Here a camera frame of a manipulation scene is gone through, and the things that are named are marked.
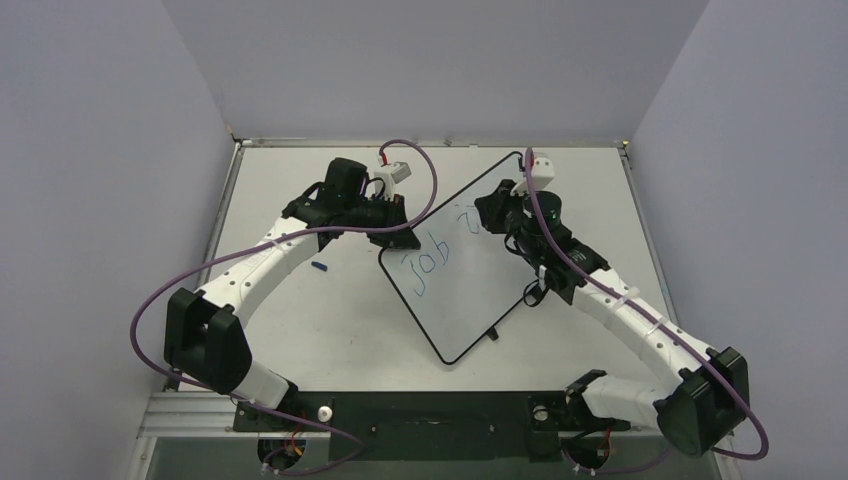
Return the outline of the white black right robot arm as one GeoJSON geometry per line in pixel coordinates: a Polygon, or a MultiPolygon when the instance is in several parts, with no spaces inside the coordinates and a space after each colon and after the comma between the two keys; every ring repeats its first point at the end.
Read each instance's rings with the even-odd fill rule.
{"type": "Polygon", "coordinates": [[[659,430],[679,452],[700,457],[747,418],[748,365],[737,350],[719,351],[670,323],[609,262],[572,235],[554,193],[535,198],[502,181],[475,199],[482,227],[553,292],[603,325],[655,376],[652,383],[592,370],[566,390],[564,413],[578,427],[619,420],[659,430]]]}

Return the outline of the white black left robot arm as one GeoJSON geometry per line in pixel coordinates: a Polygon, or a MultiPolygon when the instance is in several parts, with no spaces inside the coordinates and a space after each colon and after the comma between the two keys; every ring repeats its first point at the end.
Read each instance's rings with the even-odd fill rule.
{"type": "Polygon", "coordinates": [[[283,209],[258,252],[196,291],[180,288],[171,295],[165,361],[217,393],[260,404],[259,416],[272,429],[291,427],[297,387],[253,357],[245,326],[289,274],[340,236],[342,226],[367,229],[369,241],[380,247],[419,248],[406,224],[405,199],[394,191],[410,174],[405,162],[370,173],[354,160],[333,159],[324,180],[283,209]]]}

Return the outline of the black framed whiteboard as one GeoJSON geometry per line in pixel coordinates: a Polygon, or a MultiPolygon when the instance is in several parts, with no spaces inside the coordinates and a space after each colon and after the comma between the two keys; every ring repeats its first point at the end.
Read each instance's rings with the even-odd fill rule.
{"type": "Polygon", "coordinates": [[[521,153],[488,167],[414,229],[418,250],[384,249],[378,263],[445,365],[457,363],[517,307],[533,269],[486,231],[474,205],[503,180],[518,181],[521,153]]]}

